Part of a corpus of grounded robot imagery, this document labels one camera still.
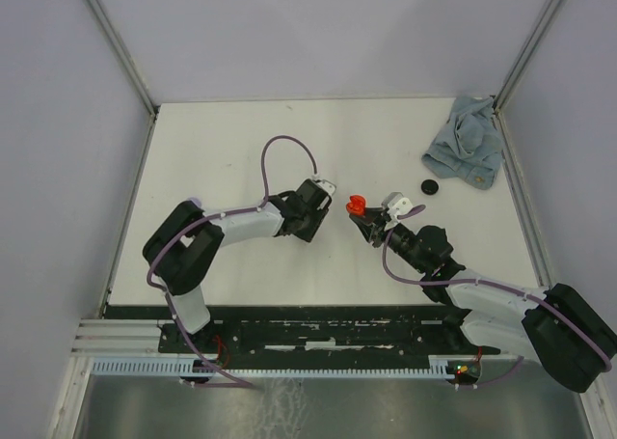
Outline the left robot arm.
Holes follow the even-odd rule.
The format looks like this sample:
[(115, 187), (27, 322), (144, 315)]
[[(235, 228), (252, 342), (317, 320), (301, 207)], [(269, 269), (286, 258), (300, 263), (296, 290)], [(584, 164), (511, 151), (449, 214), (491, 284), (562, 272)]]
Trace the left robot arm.
[(143, 248), (147, 283), (164, 293), (180, 341), (191, 351), (211, 346), (213, 329), (201, 284), (223, 247), (256, 238), (295, 236), (310, 243), (329, 211), (335, 185), (307, 178), (261, 206), (208, 212), (192, 200), (177, 205)]

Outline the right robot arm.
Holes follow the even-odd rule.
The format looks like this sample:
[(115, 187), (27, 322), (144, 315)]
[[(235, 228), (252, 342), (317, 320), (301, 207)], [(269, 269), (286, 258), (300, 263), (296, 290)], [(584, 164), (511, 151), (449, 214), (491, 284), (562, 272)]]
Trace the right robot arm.
[(364, 240), (394, 253), (420, 273), (417, 285), (434, 302), (466, 311), (444, 326), (443, 344), (464, 353), (488, 346), (536, 362), (561, 386), (584, 393), (612, 369), (616, 334), (571, 286), (522, 288), (486, 278), (453, 259), (445, 229), (413, 232), (403, 220), (421, 211), (348, 204)]

